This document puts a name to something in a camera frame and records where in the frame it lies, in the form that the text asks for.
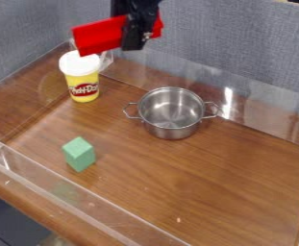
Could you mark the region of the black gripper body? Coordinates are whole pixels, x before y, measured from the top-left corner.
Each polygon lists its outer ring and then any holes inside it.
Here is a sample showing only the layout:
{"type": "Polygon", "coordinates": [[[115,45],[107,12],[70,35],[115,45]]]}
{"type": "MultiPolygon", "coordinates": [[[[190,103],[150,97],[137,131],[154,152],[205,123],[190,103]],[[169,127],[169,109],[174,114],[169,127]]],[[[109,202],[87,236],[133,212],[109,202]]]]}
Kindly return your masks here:
{"type": "Polygon", "coordinates": [[[111,0],[111,16],[131,14],[145,22],[154,22],[161,2],[162,0],[111,0]]]}

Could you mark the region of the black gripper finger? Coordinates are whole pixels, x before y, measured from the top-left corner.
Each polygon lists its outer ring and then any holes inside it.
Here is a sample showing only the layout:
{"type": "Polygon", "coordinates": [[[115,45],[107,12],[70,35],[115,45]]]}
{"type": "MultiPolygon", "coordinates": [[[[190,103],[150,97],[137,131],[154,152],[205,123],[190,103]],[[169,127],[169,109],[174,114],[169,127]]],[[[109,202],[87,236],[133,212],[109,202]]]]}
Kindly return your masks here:
{"type": "Polygon", "coordinates": [[[137,18],[131,14],[126,17],[122,28],[121,48],[123,51],[142,50],[153,36],[153,18],[137,18]]]}

